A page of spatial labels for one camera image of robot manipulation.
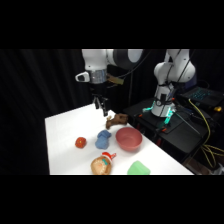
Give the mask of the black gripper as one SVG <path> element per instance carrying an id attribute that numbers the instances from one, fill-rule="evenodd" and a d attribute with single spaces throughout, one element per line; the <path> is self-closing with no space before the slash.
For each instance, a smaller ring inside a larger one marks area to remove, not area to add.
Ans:
<path id="1" fill-rule="evenodd" d="M 101 84 L 91 84 L 90 85 L 90 89 L 91 89 L 91 93 L 93 95 L 97 95 L 97 96 L 101 96 L 101 97 L 105 97 L 107 95 L 107 86 L 105 83 L 101 83 Z M 108 99 L 107 98 L 102 98 L 102 102 L 100 105 L 100 101 L 98 99 L 98 97 L 94 97 L 94 104 L 96 109 L 100 109 L 100 106 L 103 110 L 103 115 L 104 117 L 106 117 L 108 115 Z"/>

